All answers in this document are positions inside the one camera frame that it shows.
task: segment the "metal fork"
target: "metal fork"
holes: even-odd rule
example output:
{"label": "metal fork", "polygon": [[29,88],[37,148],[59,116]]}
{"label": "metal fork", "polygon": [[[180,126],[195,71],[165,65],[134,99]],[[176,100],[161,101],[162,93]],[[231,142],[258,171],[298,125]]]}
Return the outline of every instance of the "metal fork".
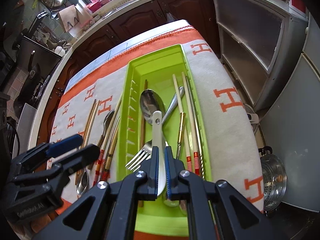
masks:
{"label": "metal fork", "polygon": [[[165,140],[163,135],[162,138],[164,139],[165,146],[169,146],[168,142]],[[148,160],[151,158],[151,152],[152,140],[146,142],[144,146],[141,148],[141,150],[125,166],[128,170],[133,172],[138,170],[141,166],[140,163],[142,163],[144,160]]]}
{"label": "metal fork", "polygon": [[[184,87],[179,88],[180,92],[180,97],[182,98],[184,95]],[[170,105],[168,107],[167,112],[165,113],[163,119],[162,119],[162,124],[166,121],[168,116],[172,113],[172,111],[175,109],[175,107],[178,104],[178,98],[177,94],[174,94]],[[164,139],[164,136],[162,135],[165,146],[168,146],[167,141]],[[152,152],[152,140],[146,142],[144,146],[141,148],[141,150],[125,165],[128,170],[130,171],[136,171],[137,169],[140,168],[140,163],[144,160],[147,160],[151,158],[151,152]]]}

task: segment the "white chopstick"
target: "white chopstick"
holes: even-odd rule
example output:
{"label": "white chopstick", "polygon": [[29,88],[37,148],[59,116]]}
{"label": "white chopstick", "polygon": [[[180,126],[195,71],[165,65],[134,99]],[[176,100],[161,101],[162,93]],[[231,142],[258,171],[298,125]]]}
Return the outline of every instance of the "white chopstick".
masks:
{"label": "white chopstick", "polygon": [[192,136],[193,157],[194,157],[194,162],[195,162],[195,174],[200,176],[197,136],[196,136],[196,129],[195,129],[195,120],[193,118],[193,112],[192,112],[192,107],[191,107],[190,91],[189,91],[189,87],[187,84],[186,75],[184,74],[184,72],[182,72],[181,74],[182,74],[183,85],[185,87],[186,98],[187,98],[188,116],[189,116],[189,120],[190,120],[191,136]]}
{"label": "white chopstick", "polygon": [[[183,113],[182,101],[181,101],[181,98],[180,98],[179,87],[178,87],[178,82],[177,82],[176,75],[173,74],[172,78],[173,78],[174,89],[176,90],[176,94],[177,94],[177,98],[178,98],[179,111],[181,113]],[[185,127],[185,131],[183,133],[183,140],[184,140],[184,148],[186,150],[187,169],[188,169],[188,171],[193,172],[192,171],[191,154],[190,154],[190,145],[189,145],[189,139],[188,139],[187,133],[188,133],[187,132],[187,128]]]}

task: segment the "orange stripe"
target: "orange stripe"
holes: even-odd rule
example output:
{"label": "orange stripe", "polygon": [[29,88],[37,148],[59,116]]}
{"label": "orange stripe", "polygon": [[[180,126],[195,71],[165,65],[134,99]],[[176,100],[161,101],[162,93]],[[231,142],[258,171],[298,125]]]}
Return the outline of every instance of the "orange stripe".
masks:
{"label": "orange stripe", "polygon": [[158,49],[166,48],[177,43],[187,43],[194,40],[203,40],[202,36],[195,29],[186,29],[190,26],[185,26],[177,30],[164,33],[160,36],[145,41],[127,51],[113,57],[108,62],[104,63],[97,69],[93,70],[89,75],[85,76],[77,84],[75,84],[69,91],[67,91],[61,98],[59,107],[70,101],[73,97],[81,91],[93,85],[99,78],[108,76],[109,74],[119,70],[129,63],[129,61],[156,51]]}

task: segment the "wooden chopstick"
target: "wooden chopstick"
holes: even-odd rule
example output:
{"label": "wooden chopstick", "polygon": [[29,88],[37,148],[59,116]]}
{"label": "wooden chopstick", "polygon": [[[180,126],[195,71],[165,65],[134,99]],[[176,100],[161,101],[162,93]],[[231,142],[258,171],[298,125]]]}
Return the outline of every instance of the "wooden chopstick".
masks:
{"label": "wooden chopstick", "polygon": [[[93,112],[93,109],[96,105],[96,102],[97,100],[95,99],[92,103],[92,106],[91,106],[91,109],[90,109],[90,112],[89,112],[89,115],[88,115],[88,118],[87,118],[87,122],[85,124],[85,127],[84,127],[84,133],[83,133],[83,142],[80,146],[80,149],[83,148],[84,146],[84,141],[85,141],[85,137],[87,136],[87,133],[88,133],[88,127],[89,127],[89,124],[90,124],[90,120],[91,120],[91,117],[92,117],[92,112]],[[75,179],[75,185],[77,185],[77,180],[78,180],[78,176],[80,175],[80,172],[81,171],[77,171],[76,172],[76,179]]]}
{"label": "wooden chopstick", "polygon": [[200,176],[198,145],[197,145],[197,137],[196,137],[196,129],[195,129],[195,120],[193,118],[193,112],[191,107],[190,91],[187,84],[186,75],[184,74],[184,72],[181,72],[181,74],[182,74],[183,85],[186,91],[188,116],[189,116],[190,127],[191,127],[191,137],[192,137],[192,147],[193,147],[193,157],[194,157],[193,160],[195,163],[195,174]]}
{"label": "wooden chopstick", "polygon": [[117,143],[117,140],[118,140],[118,124],[119,124],[119,120],[120,120],[120,118],[118,118],[115,130],[114,130],[113,135],[111,137],[110,146],[108,147],[106,160],[105,160],[105,163],[103,165],[104,169],[102,171],[100,181],[107,181],[108,178],[109,178],[109,175],[110,175],[111,161],[112,161],[113,153],[115,151],[116,143]]}
{"label": "wooden chopstick", "polygon": [[[175,74],[172,75],[172,78],[173,78],[174,89],[176,90],[176,94],[177,94],[177,98],[178,98],[178,107],[179,107],[180,113],[183,113],[182,101],[180,98],[178,82],[177,82],[177,78],[176,78]],[[190,145],[189,145],[189,139],[188,139],[187,133],[188,133],[187,127],[185,127],[185,132],[183,133],[183,140],[184,140],[184,148],[186,150],[187,170],[190,172],[193,172],[191,155],[190,155]]]}
{"label": "wooden chopstick", "polygon": [[116,115],[118,113],[118,110],[119,110],[119,107],[120,107],[120,104],[121,104],[121,100],[122,100],[122,93],[121,93],[120,98],[119,98],[119,100],[117,102],[117,105],[116,105],[116,108],[115,108],[115,113],[113,114],[113,116],[111,118],[110,124],[109,124],[107,132],[106,132],[106,136],[104,137],[102,145],[101,145],[101,148],[100,148],[100,155],[99,155],[99,158],[98,158],[98,163],[97,163],[97,167],[96,167],[96,173],[94,175],[93,186],[96,185],[97,182],[98,182],[103,155],[104,155],[104,152],[106,150],[107,142],[108,142],[108,139],[109,139],[109,136],[110,136],[110,132],[111,132],[113,123],[115,122]]}
{"label": "wooden chopstick", "polygon": [[[143,90],[146,90],[147,88],[148,88],[148,80],[145,80]],[[146,120],[144,119],[144,116],[142,114],[141,115],[141,130],[140,130],[140,149],[144,146],[145,135],[146,135]]]}

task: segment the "kitchen counter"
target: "kitchen counter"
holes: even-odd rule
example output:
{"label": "kitchen counter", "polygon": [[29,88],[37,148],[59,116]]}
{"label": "kitchen counter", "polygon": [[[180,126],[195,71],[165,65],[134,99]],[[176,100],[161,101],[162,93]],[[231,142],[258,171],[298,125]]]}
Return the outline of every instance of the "kitchen counter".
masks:
{"label": "kitchen counter", "polygon": [[44,109],[47,105],[47,102],[50,97],[50,93],[52,92],[52,89],[55,85],[55,83],[58,80],[58,77],[60,73],[62,72],[64,66],[66,65],[67,61],[70,59],[71,55],[75,51],[75,49],[80,46],[87,38],[89,38],[91,35],[93,35],[97,30],[99,30],[101,27],[106,25],[107,23],[111,22],[115,18],[119,17],[120,15],[144,4],[147,2],[150,2],[152,0],[134,0],[132,2],[127,3],[124,6],[121,6],[119,9],[115,10],[113,13],[107,15],[106,17],[102,17],[100,20],[98,20],[93,26],[91,26],[87,31],[85,31],[82,35],[80,35],[78,38],[76,38],[76,42],[73,44],[73,46],[68,50],[68,52],[64,55],[58,66],[56,67],[56,70],[54,71],[43,95],[41,98],[41,101],[39,103],[38,109],[36,111],[36,115],[34,117],[34,121],[32,124],[32,129],[30,132],[29,137],[29,143],[28,143],[28,149],[35,147],[37,142],[37,136],[40,128],[40,123],[42,120],[42,116],[44,113]]}

